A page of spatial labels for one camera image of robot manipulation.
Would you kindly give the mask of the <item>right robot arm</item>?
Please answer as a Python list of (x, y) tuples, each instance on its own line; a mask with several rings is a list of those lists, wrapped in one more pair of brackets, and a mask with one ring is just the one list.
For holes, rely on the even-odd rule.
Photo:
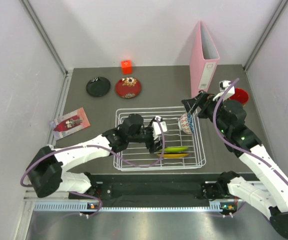
[(197, 116), (209, 119), (229, 152), (256, 175), (267, 191), (250, 184), (229, 171), (217, 180), (217, 192), (223, 198), (238, 197), (261, 212), (275, 231), (288, 239), (288, 177), (272, 160), (257, 135), (245, 125), (246, 111), (236, 100), (220, 100), (201, 91), (196, 97), (182, 100), (188, 114), (200, 108)]

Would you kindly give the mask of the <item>black glossy plate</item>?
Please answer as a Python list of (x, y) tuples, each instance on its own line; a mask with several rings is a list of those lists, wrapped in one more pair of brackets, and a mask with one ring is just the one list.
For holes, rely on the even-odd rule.
[(86, 85), (86, 92), (92, 97), (103, 97), (111, 88), (110, 81), (102, 76), (91, 79)]

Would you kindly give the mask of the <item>green plate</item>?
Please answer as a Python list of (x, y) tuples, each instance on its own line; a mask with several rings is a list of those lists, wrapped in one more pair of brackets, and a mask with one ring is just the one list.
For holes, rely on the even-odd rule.
[(174, 146), (174, 147), (166, 147), (164, 149), (164, 152), (166, 154), (177, 154), (177, 153), (183, 153), (186, 150), (188, 150), (187, 146)]

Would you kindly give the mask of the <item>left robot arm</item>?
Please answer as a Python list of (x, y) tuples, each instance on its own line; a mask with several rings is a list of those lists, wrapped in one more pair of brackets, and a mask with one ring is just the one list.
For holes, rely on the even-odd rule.
[(55, 192), (68, 192), (92, 198), (97, 186), (91, 175), (72, 173), (71, 169), (91, 160), (105, 158), (127, 149), (130, 143), (144, 143), (150, 153), (164, 151), (167, 124), (160, 116), (155, 116), (148, 126), (137, 113), (132, 113), (115, 128), (97, 137), (67, 148), (47, 145), (39, 149), (28, 165), (24, 177), (30, 181), (39, 198)]

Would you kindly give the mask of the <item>red floral plate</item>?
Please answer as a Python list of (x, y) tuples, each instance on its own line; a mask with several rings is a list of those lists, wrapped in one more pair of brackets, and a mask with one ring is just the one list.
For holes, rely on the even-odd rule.
[(115, 85), (116, 94), (124, 99), (132, 99), (136, 97), (141, 90), (141, 82), (134, 77), (122, 78)]

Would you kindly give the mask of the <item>red cup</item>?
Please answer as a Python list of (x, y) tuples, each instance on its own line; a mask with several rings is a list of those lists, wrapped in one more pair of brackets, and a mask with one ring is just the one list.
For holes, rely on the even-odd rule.
[(249, 101), (249, 94), (241, 88), (235, 88), (234, 91), (235, 91), (234, 95), (232, 95), (229, 99), (238, 101), (243, 106), (246, 105), (247, 102)]

